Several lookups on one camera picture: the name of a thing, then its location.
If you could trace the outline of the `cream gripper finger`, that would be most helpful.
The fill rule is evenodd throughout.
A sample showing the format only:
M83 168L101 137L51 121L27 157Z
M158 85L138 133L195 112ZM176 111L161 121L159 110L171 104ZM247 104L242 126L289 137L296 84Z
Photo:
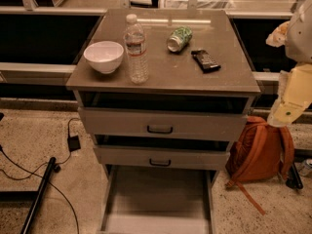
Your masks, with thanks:
M286 42L289 21L285 21L277 26L273 32L266 38L265 43L269 46L279 48Z

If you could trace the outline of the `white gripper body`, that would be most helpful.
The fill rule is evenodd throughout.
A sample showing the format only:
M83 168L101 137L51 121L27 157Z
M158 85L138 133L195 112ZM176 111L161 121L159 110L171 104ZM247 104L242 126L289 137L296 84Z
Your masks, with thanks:
M297 120L312 103L312 64L299 63L290 72L279 74L278 97L267 123L285 127Z

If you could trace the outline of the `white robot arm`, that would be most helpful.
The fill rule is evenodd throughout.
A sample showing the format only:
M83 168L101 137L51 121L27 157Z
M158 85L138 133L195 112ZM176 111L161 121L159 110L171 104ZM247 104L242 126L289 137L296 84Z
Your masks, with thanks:
M276 27L266 44L285 46L286 56L296 62L291 71L280 72L278 98L267 118L269 125L284 127L312 103L312 0L305 0L289 21Z

